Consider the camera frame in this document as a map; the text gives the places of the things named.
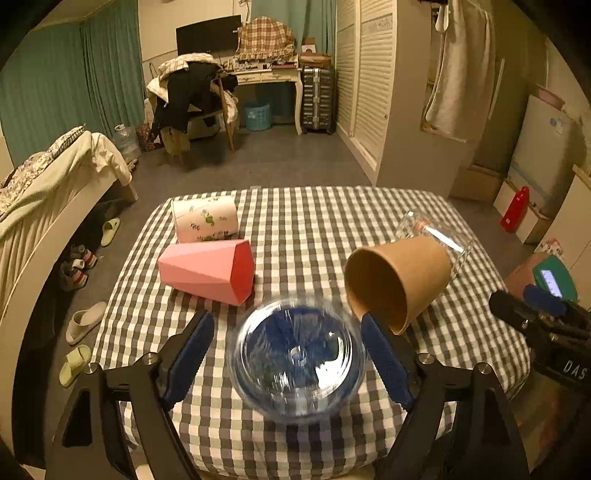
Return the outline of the blue clear plastic cup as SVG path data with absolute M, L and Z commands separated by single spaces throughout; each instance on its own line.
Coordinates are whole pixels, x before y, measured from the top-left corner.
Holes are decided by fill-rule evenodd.
M 267 421 L 310 424 L 342 410 L 366 374 L 360 322 L 342 306 L 308 296 L 271 299 L 228 337 L 232 386 Z

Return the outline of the clear glass cup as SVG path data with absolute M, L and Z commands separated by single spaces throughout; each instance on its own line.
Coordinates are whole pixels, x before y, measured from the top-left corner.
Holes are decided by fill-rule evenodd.
M 425 236 L 441 244 L 450 259 L 452 280 L 461 272 L 473 248 L 473 241 L 467 235 L 417 209 L 408 210 L 394 235 L 397 239 Z

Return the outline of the white floral paper cup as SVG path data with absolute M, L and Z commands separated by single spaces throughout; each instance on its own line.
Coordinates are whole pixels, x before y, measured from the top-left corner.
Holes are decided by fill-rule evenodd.
M 238 211 L 232 196 L 174 200 L 172 215 L 179 243 L 224 240 L 238 233 Z

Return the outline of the green slipper near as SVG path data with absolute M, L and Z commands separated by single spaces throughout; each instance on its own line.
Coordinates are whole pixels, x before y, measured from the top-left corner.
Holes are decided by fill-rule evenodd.
M 85 344 L 77 345 L 66 356 L 60 369 L 58 380 L 62 387 L 68 388 L 84 371 L 91 359 L 91 349 Z

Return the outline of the green slipper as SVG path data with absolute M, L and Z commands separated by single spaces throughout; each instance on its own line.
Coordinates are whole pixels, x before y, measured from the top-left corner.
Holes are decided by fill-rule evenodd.
M 102 237 L 100 245 L 102 248 L 109 246 L 120 226 L 120 219 L 118 217 L 107 220 L 102 225 Z
M 66 356 L 60 369 L 58 380 L 62 387 L 68 388 L 84 371 L 91 359 L 91 349 L 85 344 L 77 345 Z

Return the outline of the white slipper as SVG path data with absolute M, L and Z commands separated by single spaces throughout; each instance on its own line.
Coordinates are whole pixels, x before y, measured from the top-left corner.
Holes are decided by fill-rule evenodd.
M 107 303 L 101 301 L 88 309 L 76 311 L 66 328 L 67 344 L 74 346 L 80 343 L 102 321 L 106 307 Z

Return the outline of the green phone device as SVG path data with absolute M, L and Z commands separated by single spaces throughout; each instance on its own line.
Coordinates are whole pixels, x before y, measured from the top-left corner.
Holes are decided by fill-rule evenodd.
M 563 262 L 550 255 L 533 269 L 536 285 L 551 295 L 568 301 L 576 301 L 578 292 L 574 281 Z

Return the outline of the checkered tablecloth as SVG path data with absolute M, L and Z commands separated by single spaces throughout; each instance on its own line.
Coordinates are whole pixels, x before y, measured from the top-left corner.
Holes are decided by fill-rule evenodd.
M 235 192 L 238 234 L 252 247 L 256 277 L 249 305 L 281 295 L 322 297 L 346 304 L 342 270 L 356 248 L 390 242 L 401 218 L 420 210 L 464 235 L 471 230 L 442 197 L 418 190 L 373 187 L 294 187 Z M 405 412 L 390 401 L 374 368 L 338 415 L 320 423 L 280 426 L 242 402 L 225 365 L 228 333 L 246 313 L 171 289 L 157 260 L 176 240 L 172 205 L 145 222 L 122 267 L 93 348 L 106 369 L 132 364 L 184 328 L 195 310 L 216 321 L 216 335 L 197 381 L 171 416 L 195 466 L 240 479 L 330 479 L 388 453 Z M 504 283 L 474 242 L 459 274 L 411 325 L 407 335 L 441 363 L 491 364 L 504 388 L 516 393 L 530 372 L 525 341 L 490 312 L 490 295 Z

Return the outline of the red bottle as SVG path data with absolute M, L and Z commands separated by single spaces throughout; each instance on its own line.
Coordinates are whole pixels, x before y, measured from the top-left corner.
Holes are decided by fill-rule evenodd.
M 500 225 L 508 233 L 515 233 L 522 222 L 529 205 L 530 189 L 522 187 L 511 200 Z

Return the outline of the clear water jug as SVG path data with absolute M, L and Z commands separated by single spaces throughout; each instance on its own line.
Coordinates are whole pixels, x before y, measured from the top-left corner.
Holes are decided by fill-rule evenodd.
M 119 124 L 114 127 L 113 142 L 126 161 L 137 160 L 141 154 L 137 135 L 132 127 Z

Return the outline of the white small fridge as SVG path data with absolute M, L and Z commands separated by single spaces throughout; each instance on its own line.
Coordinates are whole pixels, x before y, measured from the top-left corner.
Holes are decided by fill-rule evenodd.
M 555 216 L 570 188 L 575 165 L 585 160 L 581 126 L 564 112 L 531 95 L 507 179 L 529 189 L 529 202 Z

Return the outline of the wooden chair with clothes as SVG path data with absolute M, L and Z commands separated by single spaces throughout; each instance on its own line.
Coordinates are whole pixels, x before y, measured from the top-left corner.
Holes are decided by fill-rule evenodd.
M 204 122 L 223 129 L 235 151 L 238 99 L 233 91 L 238 77 L 208 53 L 182 54 L 160 64 L 146 86 L 153 112 L 150 138 L 160 139 L 171 157 L 190 150 L 190 123 Z

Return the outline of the green curtain left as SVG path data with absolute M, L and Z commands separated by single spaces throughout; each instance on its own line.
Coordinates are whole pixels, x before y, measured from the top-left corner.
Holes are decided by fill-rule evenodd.
M 1 130 L 14 165 L 83 126 L 112 136 L 144 120 L 138 4 L 27 34 L 1 70 Z

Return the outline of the dark ribbed suitcase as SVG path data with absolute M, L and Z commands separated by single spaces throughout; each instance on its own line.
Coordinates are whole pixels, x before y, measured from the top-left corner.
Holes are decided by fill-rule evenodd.
M 304 66 L 301 71 L 303 101 L 301 126 L 305 131 L 334 131 L 335 73 L 332 67 Z

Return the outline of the white louvered wardrobe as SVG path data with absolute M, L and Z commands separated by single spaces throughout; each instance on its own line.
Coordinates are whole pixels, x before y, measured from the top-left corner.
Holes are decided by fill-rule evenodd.
M 375 186 L 449 197 L 471 147 L 426 130 L 433 3 L 339 1 L 337 132 Z

